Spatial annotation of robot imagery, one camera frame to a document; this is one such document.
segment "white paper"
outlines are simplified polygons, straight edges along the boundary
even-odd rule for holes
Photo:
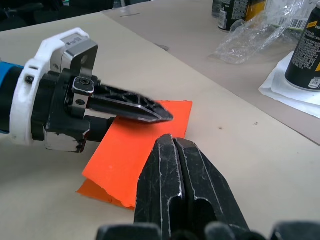
[[[281,60],[259,88],[260,93],[292,108],[320,119],[320,92],[306,91],[290,85],[285,73],[294,52]]]

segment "barcode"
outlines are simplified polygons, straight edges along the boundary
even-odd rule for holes
[[[221,29],[225,29],[226,28],[226,22],[227,22],[227,12],[220,10],[218,27],[221,28]]]
[[[284,24],[286,21],[285,17],[281,17],[278,24],[279,26],[281,26],[282,24]],[[306,25],[307,25],[308,20],[303,20],[303,19],[293,19],[289,28],[293,28],[293,29],[305,29]]]

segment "plastic bag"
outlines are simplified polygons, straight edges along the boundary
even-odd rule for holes
[[[305,0],[292,0],[279,11],[262,11],[241,26],[231,27],[231,32],[213,53],[213,57],[230,64],[242,64],[256,52],[266,49],[276,39],[298,43],[300,32],[288,29]],[[280,26],[271,23],[279,19]]]

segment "table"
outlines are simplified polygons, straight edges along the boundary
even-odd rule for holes
[[[220,86],[320,145],[320,120],[259,92],[277,63],[294,50],[274,44],[241,65],[209,56],[227,33],[211,17],[212,0],[156,0],[107,10],[108,17],[169,53]]]
[[[93,73],[156,100],[193,101],[186,134],[227,179],[248,225],[266,236],[280,220],[318,220],[320,147],[102,13],[0,33],[3,61],[24,65],[41,41],[81,27],[99,45]],[[3,239],[93,239],[132,211],[75,191],[97,148],[49,151],[0,139]]]

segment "metal tool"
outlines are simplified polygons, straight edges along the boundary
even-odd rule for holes
[[[14,143],[81,153],[101,142],[113,118],[85,116],[86,109],[142,123],[171,121],[159,103],[101,84],[92,75],[98,45],[80,28],[42,42],[25,67],[0,62],[0,132]]]
[[[277,224],[270,239],[319,236],[319,223],[297,221]],[[226,179],[196,144],[164,135],[140,175],[134,224],[103,226],[96,240],[266,239],[250,231]]]

